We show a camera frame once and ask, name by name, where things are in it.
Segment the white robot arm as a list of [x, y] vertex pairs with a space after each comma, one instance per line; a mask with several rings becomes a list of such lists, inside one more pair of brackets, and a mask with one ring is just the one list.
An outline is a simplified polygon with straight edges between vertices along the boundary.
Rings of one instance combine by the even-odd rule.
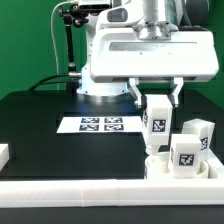
[[186, 82], [207, 82], [219, 70], [211, 31], [202, 27], [209, 0], [89, 0], [87, 62], [77, 93], [102, 102], [131, 93], [150, 104], [141, 83], [169, 83], [173, 105]]

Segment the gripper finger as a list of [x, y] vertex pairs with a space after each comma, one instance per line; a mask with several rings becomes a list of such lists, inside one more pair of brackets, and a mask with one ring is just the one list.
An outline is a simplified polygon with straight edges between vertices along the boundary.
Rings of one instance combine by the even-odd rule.
[[138, 89], [138, 85], [139, 85], [138, 78], [130, 78], [128, 80], [128, 90], [135, 100], [134, 104], [136, 108], [145, 110], [147, 106], [146, 97], [142, 95], [142, 93]]
[[174, 108], [179, 106], [179, 93], [182, 90], [184, 85], [184, 79], [182, 77], [174, 77], [170, 82], [171, 92], [168, 95], [168, 98]]

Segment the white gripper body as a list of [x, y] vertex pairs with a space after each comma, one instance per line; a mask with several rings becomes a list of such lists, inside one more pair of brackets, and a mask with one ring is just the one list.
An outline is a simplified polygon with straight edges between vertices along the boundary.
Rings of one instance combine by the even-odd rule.
[[204, 82], [218, 70], [209, 31], [177, 31], [168, 40], [140, 40], [131, 28], [108, 28], [93, 39], [90, 76], [98, 83], [130, 78], [161, 82], [175, 77]]

